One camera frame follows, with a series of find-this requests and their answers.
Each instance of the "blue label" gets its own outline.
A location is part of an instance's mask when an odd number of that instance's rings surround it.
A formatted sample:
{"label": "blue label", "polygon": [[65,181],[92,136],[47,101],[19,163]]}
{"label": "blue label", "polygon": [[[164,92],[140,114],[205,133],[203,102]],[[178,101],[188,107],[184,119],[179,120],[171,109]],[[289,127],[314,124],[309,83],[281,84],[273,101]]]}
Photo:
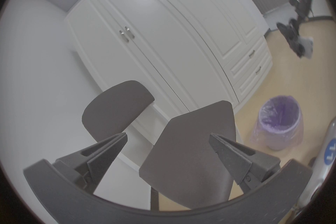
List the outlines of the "blue label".
{"label": "blue label", "polygon": [[324,163],[330,165],[336,157],[336,139],[332,139],[324,152]]}

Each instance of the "cabinet handle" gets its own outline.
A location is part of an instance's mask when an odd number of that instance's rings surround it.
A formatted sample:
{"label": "cabinet handle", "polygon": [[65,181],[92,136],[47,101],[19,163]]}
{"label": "cabinet handle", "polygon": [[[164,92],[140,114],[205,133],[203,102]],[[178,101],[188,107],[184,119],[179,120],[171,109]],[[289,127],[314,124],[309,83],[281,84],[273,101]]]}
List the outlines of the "cabinet handle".
{"label": "cabinet handle", "polygon": [[126,43],[128,43],[129,40],[128,40],[128,38],[125,36],[125,33],[124,33],[123,31],[119,31],[119,33],[120,33],[120,35],[122,36],[123,40],[124,40]]}
{"label": "cabinet handle", "polygon": [[251,54],[249,55],[249,57],[252,58],[253,55],[254,55],[254,53],[255,53],[255,50],[253,50],[253,51],[251,52]]}
{"label": "cabinet handle", "polygon": [[131,32],[131,30],[125,26],[125,30],[126,30],[126,33],[128,34],[128,36],[132,39],[135,38],[135,36],[133,35],[133,33]]}
{"label": "cabinet handle", "polygon": [[258,75],[258,73],[260,72],[261,70],[261,66],[259,66],[259,69],[255,72],[256,75]]}

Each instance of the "white wardrobe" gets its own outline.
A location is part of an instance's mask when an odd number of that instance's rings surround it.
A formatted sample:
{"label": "white wardrobe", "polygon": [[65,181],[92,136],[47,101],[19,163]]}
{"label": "white wardrobe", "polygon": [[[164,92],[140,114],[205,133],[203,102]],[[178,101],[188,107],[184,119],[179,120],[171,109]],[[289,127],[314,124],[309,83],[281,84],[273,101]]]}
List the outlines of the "white wardrobe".
{"label": "white wardrobe", "polygon": [[66,24],[103,90],[136,80],[154,96],[132,123],[152,144],[175,116],[220,100],[237,112],[272,65],[239,0],[81,0]]}

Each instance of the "drawer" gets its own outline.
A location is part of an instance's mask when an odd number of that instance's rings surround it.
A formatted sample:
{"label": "drawer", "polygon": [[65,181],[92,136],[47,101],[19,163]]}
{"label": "drawer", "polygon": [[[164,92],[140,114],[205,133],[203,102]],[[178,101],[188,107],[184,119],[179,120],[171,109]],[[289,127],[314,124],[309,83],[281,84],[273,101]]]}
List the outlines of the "drawer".
{"label": "drawer", "polygon": [[255,61],[251,69],[246,72],[242,78],[233,86],[233,89],[237,95],[238,100],[241,102],[248,93],[257,84],[262,77],[267,66],[272,61],[271,54],[268,50],[263,51],[262,55]]}
{"label": "drawer", "polygon": [[236,84],[266,50],[267,43],[264,36],[255,36],[247,45],[247,48],[224,67],[224,72],[230,83],[232,85]]}

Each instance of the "plastic bag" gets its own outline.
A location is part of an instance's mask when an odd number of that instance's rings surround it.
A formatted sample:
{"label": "plastic bag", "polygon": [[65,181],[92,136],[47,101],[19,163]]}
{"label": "plastic bag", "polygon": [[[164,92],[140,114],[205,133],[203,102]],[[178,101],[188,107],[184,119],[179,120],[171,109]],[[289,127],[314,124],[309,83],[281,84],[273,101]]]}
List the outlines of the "plastic bag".
{"label": "plastic bag", "polygon": [[251,142],[282,150],[303,141],[303,117],[298,102],[292,96],[276,96],[259,110]]}

